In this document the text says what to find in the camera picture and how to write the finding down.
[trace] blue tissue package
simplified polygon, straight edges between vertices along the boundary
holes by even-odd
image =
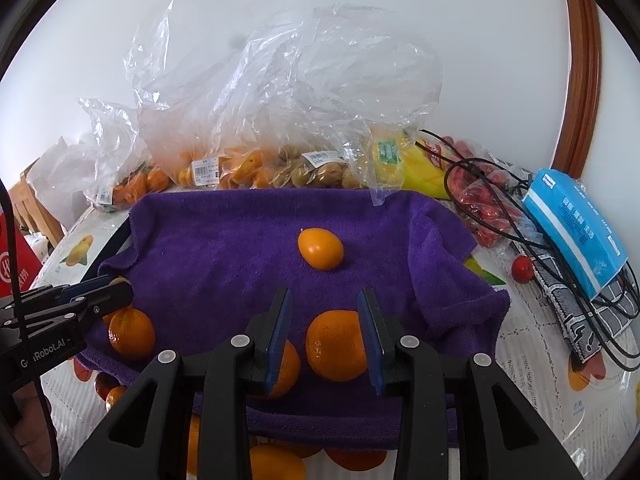
[[[539,170],[523,204],[558,246],[590,300],[626,263],[620,238],[567,174]]]

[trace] red box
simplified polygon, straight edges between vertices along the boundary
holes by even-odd
[[[20,290],[25,291],[36,279],[42,268],[38,257],[29,247],[27,240],[15,229],[15,245],[18,249],[18,282]],[[0,208],[0,298],[11,295],[11,274],[9,272],[9,253],[6,240],[6,218]]]

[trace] round metal pin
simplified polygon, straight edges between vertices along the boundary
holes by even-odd
[[[491,358],[487,354],[476,354],[474,355],[474,362],[478,366],[488,366],[491,364]]]
[[[236,348],[242,348],[243,346],[247,346],[249,344],[249,336],[244,334],[238,334],[231,338],[231,344]]]
[[[162,350],[158,354],[158,361],[160,361],[163,365],[170,363],[175,359],[175,352],[173,350]]]
[[[420,340],[414,335],[403,335],[400,344],[405,348],[415,348],[420,344]]]

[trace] purple towel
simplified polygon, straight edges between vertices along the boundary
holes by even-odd
[[[306,364],[305,334],[326,310],[356,310],[374,289],[382,311],[438,351],[494,355],[509,306],[462,265],[475,242],[435,200],[398,192],[374,207],[366,190],[268,189],[153,194],[130,213],[134,245],[101,272],[122,274],[134,306],[156,328],[156,352],[213,349],[242,333],[270,306],[278,287],[292,291],[289,340],[302,360],[293,389],[278,400],[249,400],[249,430],[280,440],[343,449],[393,449],[399,399],[377,397],[368,374],[332,383]],[[344,244],[343,263],[314,270],[298,252],[300,229],[322,227]],[[130,384],[146,362],[120,362],[103,324],[87,336],[84,362]],[[449,437],[455,441],[454,413]]]

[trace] black cable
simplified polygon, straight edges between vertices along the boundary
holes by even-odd
[[[606,298],[602,293],[599,293],[596,299],[590,300],[590,298],[587,297],[585,291],[579,285],[569,265],[565,261],[561,252],[558,250],[558,247],[553,243],[551,238],[541,229],[536,219],[533,218],[533,216],[525,208],[523,208],[516,200],[514,200],[513,197],[506,190],[502,189],[502,187],[498,186],[497,183],[491,180],[490,175],[487,176],[485,174],[480,164],[484,166],[490,165],[490,166],[493,166],[494,168],[497,168],[498,170],[506,171],[507,173],[509,173],[511,177],[513,177],[517,182],[517,185],[515,186],[514,190],[518,191],[520,197],[522,197],[522,190],[523,189],[526,190],[529,187],[529,183],[527,181],[521,179],[516,174],[508,170],[507,168],[496,163],[494,160],[487,160],[481,157],[465,157],[460,153],[459,150],[456,149],[455,146],[453,146],[450,142],[443,139],[442,137],[428,130],[420,130],[420,131],[438,139],[445,146],[447,146],[453,153],[455,153],[456,156],[460,158],[460,160],[451,160],[450,158],[443,156],[441,153],[430,149],[428,146],[424,146],[420,142],[416,142],[416,146],[418,146],[420,149],[449,163],[449,167],[447,168],[444,174],[444,188],[445,188],[445,192],[447,193],[451,201],[454,203],[456,208],[461,212],[463,212],[465,215],[467,215],[469,218],[471,218],[472,221],[476,222],[479,226],[482,226],[483,228],[491,232],[494,232],[495,234],[503,238],[512,240],[514,242],[518,242],[523,246],[525,246],[529,250],[530,254],[532,254],[533,258],[537,261],[537,263],[540,264],[540,267],[542,267],[546,272],[548,272],[549,275],[553,277],[553,279],[555,279],[559,283],[562,283],[571,292],[578,307],[580,308],[582,314],[584,315],[585,320],[587,321],[594,335],[598,339],[598,342],[600,343],[602,349],[609,355],[612,361],[615,362],[615,364],[617,364],[623,370],[626,370],[629,372],[638,370],[640,368],[640,362],[635,367],[628,367],[625,364],[623,364],[617,358],[617,356],[614,355],[612,350],[604,341],[602,334],[606,335],[607,341],[611,343],[619,353],[621,353],[623,356],[629,359],[640,358],[640,352],[638,352],[638,354],[631,354],[627,352],[625,349],[623,349],[615,341],[615,338],[612,336],[612,334],[609,333],[609,331],[606,329],[606,327],[603,324],[603,321],[600,319],[600,316],[597,314],[596,309],[594,307],[594,304],[596,304],[598,306],[612,308],[613,310],[616,310],[617,312],[619,312],[621,316],[626,317],[627,319],[635,319],[640,314],[640,290],[638,290],[638,281],[636,280],[636,276],[631,265],[629,263],[626,264],[626,266],[628,267],[633,277],[635,285],[629,281],[628,276],[626,275],[625,269],[623,267],[623,269],[618,273],[616,277],[621,289],[619,298],[617,300],[613,300],[613,298],[610,300],[609,298]],[[468,171],[477,180],[482,182],[485,188],[489,190],[489,193],[491,194],[492,199],[494,200],[495,204],[500,208],[504,218],[509,223],[515,235],[512,235],[508,232],[495,228],[488,222],[485,222],[481,218],[478,218],[478,216],[476,216],[472,211],[470,211],[468,207],[466,207],[462,202],[457,200],[457,198],[449,189],[449,177],[455,168],[462,168],[463,170]],[[498,196],[498,193],[496,190],[498,190],[501,193],[501,195],[505,199],[507,199],[517,210],[519,210],[521,213],[523,213],[524,216],[526,216],[530,221],[532,221],[537,231],[542,235],[543,240],[545,242],[544,244],[533,242],[532,240],[528,240],[526,237],[523,236],[516,222],[512,218],[512,215],[507,211],[503,201],[501,200],[501,197]],[[534,248],[542,249],[543,251],[546,251],[551,257],[553,257],[556,261],[556,264],[559,267],[559,272],[562,274],[562,276],[559,276],[554,270],[552,270],[538,256]],[[625,297],[626,294],[631,296],[632,303],[635,303],[636,305],[635,312],[632,314],[628,313],[624,308],[622,308],[619,305],[620,301]]]
[[[11,204],[11,197],[9,197],[9,193],[6,190],[6,187],[4,186],[2,180],[0,180],[0,207],[4,210],[4,220],[6,224],[9,272],[11,275],[11,293],[14,297],[14,315],[18,322],[20,339],[24,344],[25,352],[28,355],[28,368],[33,377],[33,384],[36,389],[40,407],[42,408],[42,412],[44,414],[45,423],[47,425],[47,433],[49,435],[49,445],[51,447],[51,467],[48,478],[49,480],[58,480],[60,478],[60,455],[58,450],[58,440],[56,438],[56,429],[54,428],[53,421],[51,420],[49,406],[47,405],[47,398],[42,391],[40,376],[36,371],[33,359],[33,351],[31,351],[31,345],[29,342],[27,323],[24,319],[24,313],[22,312],[22,298],[20,293],[20,282],[18,280],[18,253],[15,241],[14,207]]]

